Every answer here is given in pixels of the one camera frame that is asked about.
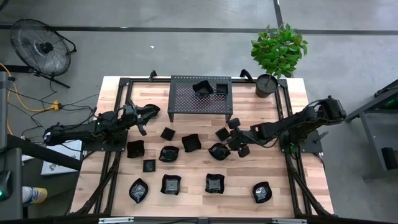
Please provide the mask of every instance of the green leaves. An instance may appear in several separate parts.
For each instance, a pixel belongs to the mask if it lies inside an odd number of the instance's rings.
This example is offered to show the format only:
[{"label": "green leaves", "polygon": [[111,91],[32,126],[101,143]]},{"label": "green leaves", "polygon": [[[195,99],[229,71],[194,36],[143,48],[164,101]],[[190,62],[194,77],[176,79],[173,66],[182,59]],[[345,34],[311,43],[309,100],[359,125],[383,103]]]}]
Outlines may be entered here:
[{"label": "green leaves", "polygon": [[288,41],[292,39],[292,33],[291,33],[291,31],[287,30],[287,31],[285,32],[285,39],[288,40]]},{"label": "green leaves", "polygon": [[296,46],[294,46],[294,45],[290,45],[290,46],[288,46],[288,48],[291,51],[297,51],[298,50],[298,48]]},{"label": "green leaves", "polygon": [[282,75],[291,77],[297,62],[308,53],[308,42],[288,24],[285,27],[282,24],[278,29],[268,25],[258,35],[257,40],[251,41],[253,59],[268,74],[277,78]]},{"label": "green leaves", "polygon": [[264,60],[261,61],[261,65],[267,66],[269,62],[271,62],[271,60],[269,60],[268,58],[265,58]]},{"label": "green leaves", "polygon": [[304,55],[307,55],[307,52],[308,52],[307,46],[306,45],[302,45],[301,48],[303,48]]},{"label": "green leaves", "polygon": [[265,31],[266,33],[269,33],[269,24],[268,24],[268,26],[266,27],[266,31]]}]

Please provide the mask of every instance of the gray floor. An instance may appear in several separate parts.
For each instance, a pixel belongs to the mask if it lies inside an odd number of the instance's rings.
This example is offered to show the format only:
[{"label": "gray floor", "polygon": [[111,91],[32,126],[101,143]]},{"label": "gray floor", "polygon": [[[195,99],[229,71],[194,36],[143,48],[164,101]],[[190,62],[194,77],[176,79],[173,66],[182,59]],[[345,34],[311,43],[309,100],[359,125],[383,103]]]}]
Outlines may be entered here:
[{"label": "gray floor", "polygon": [[[394,30],[398,3],[393,0],[280,0],[285,22],[300,29]],[[150,0],[150,1],[11,1],[0,12],[0,22],[29,17],[53,25],[126,27],[229,27],[276,26],[271,0]],[[251,57],[250,40],[256,34],[62,32],[74,41],[78,52],[69,71],[59,79],[70,84],[48,99],[64,103],[96,94],[105,75],[228,75],[242,68],[262,73]],[[295,77],[305,80],[309,100],[327,95],[341,100],[347,112],[369,101],[372,94],[396,79],[397,36],[305,35],[308,55],[298,64]],[[8,31],[0,31],[0,62],[21,64],[9,43]],[[49,83],[26,74],[15,74],[21,93],[37,98],[48,95]],[[94,106],[97,98],[82,102]],[[25,100],[33,108],[41,104]],[[12,103],[20,106],[15,96]],[[73,124],[87,112],[48,112],[37,119],[45,126]],[[9,109],[14,134],[34,123],[23,113]],[[380,168],[369,147],[361,123],[322,127],[326,176],[335,213],[341,217],[396,222],[398,178],[364,183],[362,175]],[[38,136],[42,130],[28,132]],[[70,194],[54,201],[70,200]],[[57,206],[59,213],[67,208]]]}]

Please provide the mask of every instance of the metal mesh platform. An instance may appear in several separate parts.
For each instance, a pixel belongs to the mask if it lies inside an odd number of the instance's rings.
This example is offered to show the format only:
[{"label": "metal mesh platform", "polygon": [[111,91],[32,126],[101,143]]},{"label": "metal mesh platform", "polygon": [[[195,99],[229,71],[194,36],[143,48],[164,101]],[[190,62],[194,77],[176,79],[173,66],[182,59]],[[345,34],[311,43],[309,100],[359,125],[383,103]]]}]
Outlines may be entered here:
[{"label": "metal mesh platform", "polygon": [[[208,80],[214,94],[199,98],[192,85]],[[228,94],[217,95],[216,84],[227,84]],[[186,114],[233,114],[231,77],[172,76],[170,82],[169,110],[170,121],[175,113]]]}]

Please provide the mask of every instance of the butcher block tabletop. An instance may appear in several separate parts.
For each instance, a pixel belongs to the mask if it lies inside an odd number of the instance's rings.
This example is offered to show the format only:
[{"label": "butcher block tabletop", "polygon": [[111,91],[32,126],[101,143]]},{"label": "butcher block tabletop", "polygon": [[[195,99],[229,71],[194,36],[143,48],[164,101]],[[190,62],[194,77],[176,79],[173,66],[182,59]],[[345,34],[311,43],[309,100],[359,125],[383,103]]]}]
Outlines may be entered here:
[{"label": "butcher block tabletop", "polygon": [[[97,114],[114,109],[119,79],[120,77],[104,77]],[[287,84],[293,112],[301,111],[308,103],[303,79],[288,78]],[[251,153],[245,158],[240,158],[237,152],[231,152],[227,159],[217,161],[212,158],[208,149],[220,141],[215,132],[222,127],[228,128],[225,116],[176,114],[174,122],[171,123],[167,114],[169,87],[169,83],[133,84],[131,99],[137,106],[155,104],[161,108],[161,111],[148,122],[145,127],[146,136],[141,136],[137,127],[129,130],[128,141],[144,140],[145,156],[129,159],[126,151],[122,153],[112,216],[294,217],[285,158],[280,152],[279,144],[270,149],[250,144]],[[274,95],[267,98],[257,97],[254,93],[255,84],[234,83],[232,91],[234,111],[232,118],[240,119],[241,129],[278,120]],[[125,102],[125,94],[126,87],[121,105]],[[283,97],[282,106],[284,116],[287,116]],[[172,141],[160,137],[165,127],[175,130]],[[181,138],[194,133],[199,135],[201,149],[186,153]],[[158,160],[160,150],[164,146],[176,146],[180,149],[175,162],[166,163]],[[104,155],[104,152],[95,152],[83,161],[71,212],[81,208],[98,186]],[[143,173],[144,159],[156,159],[155,172]],[[313,154],[302,154],[302,160],[308,188],[323,207],[333,213],[321,161]],[[160,192],[164,174],[179,175],[182,178],[178,195],[166,195]],[[207,174],[225,176],[224,194],[205,192]],[[130,186],[138,178],[148,184],[149,192],[146,198],[137,204],[128,193]],[[272,189],[272,198],[268,202],[256,204],[251,195],[252,187],[263,181],[268,181]],[[108,187],[109,184],[104,191],[102,210],[108,198]],[[300,208],[304,211],[301,190],[298,190],[297,194]]]}]

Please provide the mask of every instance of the fan guard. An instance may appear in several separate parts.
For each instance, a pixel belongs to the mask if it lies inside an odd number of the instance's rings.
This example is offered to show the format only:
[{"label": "fan guard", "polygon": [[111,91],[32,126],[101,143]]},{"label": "fan guard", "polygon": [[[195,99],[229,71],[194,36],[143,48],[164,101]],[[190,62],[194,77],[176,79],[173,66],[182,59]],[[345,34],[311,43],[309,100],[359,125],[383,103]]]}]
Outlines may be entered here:
[{"label": "fan guard", "polygon": [[11,27],[11,44],[18,57],[37,73],[51,77],[64,74],[70,66],[71,52],[65,40],[69,41],[33,19],[20,19]]}]

